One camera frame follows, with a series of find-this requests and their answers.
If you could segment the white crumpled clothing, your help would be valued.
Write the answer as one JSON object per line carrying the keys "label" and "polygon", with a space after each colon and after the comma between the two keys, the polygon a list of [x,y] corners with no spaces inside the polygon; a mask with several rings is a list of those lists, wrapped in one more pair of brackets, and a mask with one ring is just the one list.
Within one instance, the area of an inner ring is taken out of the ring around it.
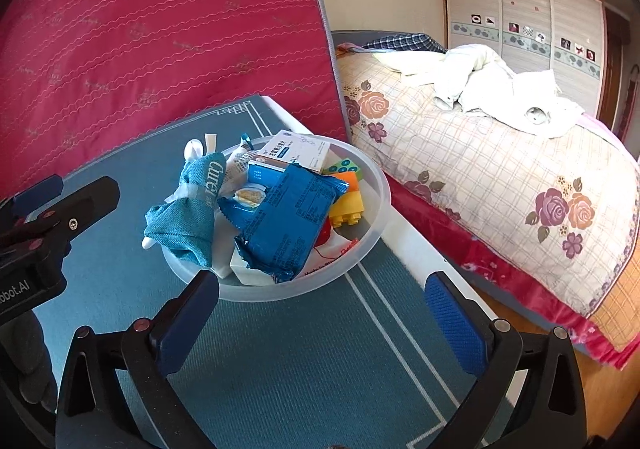
{"label": "white crumpled clothing", "polygon": [[438,108],[480,111],[529,135],[559,138],[585,113],[562,95],[551,70],[516,73],[486,45],[466,44],[446,53],[394,50],[374,57],[410,84],[431,88]]}

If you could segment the plaid pillow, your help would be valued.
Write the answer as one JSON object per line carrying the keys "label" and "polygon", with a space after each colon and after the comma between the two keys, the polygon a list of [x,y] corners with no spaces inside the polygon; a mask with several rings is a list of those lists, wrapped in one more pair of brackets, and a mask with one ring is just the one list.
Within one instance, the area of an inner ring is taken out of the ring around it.
{"label": "plaid pillow", "polygon": [[384,35],[363,45],[366,50],[399,50],[400,52],[446,53],[446,47],[425,33]]}

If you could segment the white medicine box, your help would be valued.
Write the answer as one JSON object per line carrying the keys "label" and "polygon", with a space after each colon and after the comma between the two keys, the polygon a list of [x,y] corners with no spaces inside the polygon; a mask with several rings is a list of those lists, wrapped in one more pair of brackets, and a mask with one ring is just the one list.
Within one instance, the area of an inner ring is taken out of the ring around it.
{"label": "white medicine box", "polygon": [[290,164],[298,164],[320,173],[328,156],[330,143],[311,135],[280,131],[261,146],[248,162],[247,181],[265,187],[274,186]]}

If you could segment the floral bed quilt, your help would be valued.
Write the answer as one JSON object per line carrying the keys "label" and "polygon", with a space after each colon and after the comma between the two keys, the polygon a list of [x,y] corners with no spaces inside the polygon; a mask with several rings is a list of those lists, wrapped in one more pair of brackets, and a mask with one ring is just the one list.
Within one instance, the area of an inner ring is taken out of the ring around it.
{"label": "floral bed quilt", "polygon": [[398,211],[462,268],[562,325],[598,362],[639,348],[639,166],[585,113],[559,138],[442,110],[376,52],[338,46],[354,144]]}

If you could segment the orange yellow toy brick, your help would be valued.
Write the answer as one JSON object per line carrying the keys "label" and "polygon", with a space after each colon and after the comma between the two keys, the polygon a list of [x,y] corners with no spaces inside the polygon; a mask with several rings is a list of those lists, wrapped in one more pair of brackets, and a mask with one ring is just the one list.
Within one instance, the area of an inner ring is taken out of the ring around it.
{"label": "orange yellow toy brick", "polygon": [[355,172],[334,173],[333,177],[343,180],[348,188],[331,206],[329,220],[334,228],[357,225],[364,212],[358,177]]}

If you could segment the green dotted toy brick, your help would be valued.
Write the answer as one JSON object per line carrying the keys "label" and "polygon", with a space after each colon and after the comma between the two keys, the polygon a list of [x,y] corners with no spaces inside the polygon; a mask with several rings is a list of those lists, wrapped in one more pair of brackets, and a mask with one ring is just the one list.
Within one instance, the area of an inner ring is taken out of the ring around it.
{"label": "green dotted toy brick", "polygon": [[362,171],[360,169],[360,166],[349,158],[342,159],[329,165],[327,168],[324,168],[322,170],[322,173],[326,175],[354,173],[357,177],[357,180],[361,180],[362,178]]}

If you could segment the white square block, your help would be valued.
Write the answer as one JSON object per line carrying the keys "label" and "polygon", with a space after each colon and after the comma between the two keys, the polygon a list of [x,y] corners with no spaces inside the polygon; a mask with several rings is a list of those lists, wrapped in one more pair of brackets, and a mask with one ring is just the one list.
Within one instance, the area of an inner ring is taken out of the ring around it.
{"label": "white square block", "polygon": [[234,275],[240,284],[247,287],[274,285],[271,276],[260,270],[251,269],[236,250],[234,242],[239,230],[235,229],[223,216],[216,217],[212,245],[212,269],[221,279]]}

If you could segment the white sliding wardrobe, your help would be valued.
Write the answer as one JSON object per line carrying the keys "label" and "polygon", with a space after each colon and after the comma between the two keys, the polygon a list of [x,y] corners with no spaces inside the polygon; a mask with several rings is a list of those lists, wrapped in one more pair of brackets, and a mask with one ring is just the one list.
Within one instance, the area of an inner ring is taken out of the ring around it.
{"label": "white sliding wardrobe", "polygon": [[446,0],[447,45],[484,44],[515,72],[551,70],[595,116],[605,58],[602,0]]}

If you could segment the blue cloth pouch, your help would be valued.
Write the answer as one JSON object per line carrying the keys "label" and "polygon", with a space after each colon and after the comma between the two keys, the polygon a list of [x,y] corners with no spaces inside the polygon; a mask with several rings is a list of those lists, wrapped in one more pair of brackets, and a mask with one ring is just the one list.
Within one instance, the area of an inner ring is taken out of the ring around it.
{"label": "blue cloth pouch", "polygon": [[145,213],[145,238],[181,261],[212,265],[215,209],[226,171],[227,161],[220,152],[186,161],[169,200]]}

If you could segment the clear plastic bowl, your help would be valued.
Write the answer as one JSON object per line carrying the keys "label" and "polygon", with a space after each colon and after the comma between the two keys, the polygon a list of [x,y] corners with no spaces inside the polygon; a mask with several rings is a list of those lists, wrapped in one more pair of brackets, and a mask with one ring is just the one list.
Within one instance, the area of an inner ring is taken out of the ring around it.
{"label": "clear plastic bowl", "polygon": [[322,265],[317,270],[298,276],[290,282],[269,285],[244,285],[233,273],[232,240],[238,232],[221,215],[216,216],[214,258],[221,261],[220,269],[228,273],[219,279],[219,296],[225,301],[258,303],[282,301],[319,289],[340,278],[354,268],[375,247],[390,218],[390,185],[382,169],[355,146],[330,138],[330,152],[326,161],[333,164],[349,159],[360,167],[359,180],[363,200],[363,217],[356,225],[343,225],[337,233],[347,240],[349,250],[338,258],[329,259],[325,247],[318,247]]}

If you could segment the red upright mattress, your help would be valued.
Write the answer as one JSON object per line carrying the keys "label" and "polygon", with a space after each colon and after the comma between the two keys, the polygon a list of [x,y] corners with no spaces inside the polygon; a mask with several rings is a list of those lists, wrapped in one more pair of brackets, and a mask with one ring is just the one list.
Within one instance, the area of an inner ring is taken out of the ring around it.
{"label": "red upright mattress", "polygon": [[320,0],[12,0],[1,17],[1,192],[250,95],[349,136]]}

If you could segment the red balloon glue packet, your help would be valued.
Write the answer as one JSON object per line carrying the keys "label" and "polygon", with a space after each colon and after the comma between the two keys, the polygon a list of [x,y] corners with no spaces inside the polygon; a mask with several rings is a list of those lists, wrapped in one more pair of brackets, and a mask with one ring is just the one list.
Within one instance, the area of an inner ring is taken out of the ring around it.
{"label": "red balloon glue packet", "polygon": [[326,267],[346,254],[350,249],[358,243],[357,239],[349,240],[338,232],[336,232],[329,220],[326,219],[320,235],[314,243],[306,264],[303,268],[302,275],[307,276],[310,273]]}

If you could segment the blue cracker packet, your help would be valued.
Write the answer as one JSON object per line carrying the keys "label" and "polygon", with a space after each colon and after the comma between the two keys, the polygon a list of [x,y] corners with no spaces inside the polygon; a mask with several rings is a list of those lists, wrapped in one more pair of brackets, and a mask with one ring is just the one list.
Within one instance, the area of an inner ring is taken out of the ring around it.
{"label": "blue cracker packet", "polygon": [[347,189],[343,180],[293,163],[256,208],[230,197],[219,198],[218,206],[239,230],[234,244],[247,266],[283,283],[302,272],[330,207]]}

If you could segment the white plastic bag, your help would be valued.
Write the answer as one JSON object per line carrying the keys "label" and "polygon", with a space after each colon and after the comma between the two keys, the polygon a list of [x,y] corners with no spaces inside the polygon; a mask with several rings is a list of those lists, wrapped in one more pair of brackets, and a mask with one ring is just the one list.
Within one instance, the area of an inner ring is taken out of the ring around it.
{"label": "white plastic bag", "polygon": [[160,245],[178,261],[201,269],[214,262],[214,235],[218,198],[243,172],[240,161],[254,146],[243,134],[240,143],[226,156],[216,149],[217,136],[192,139],[183,151],[184,163],[175,191],[163,203],[145,213],[142,247]]}

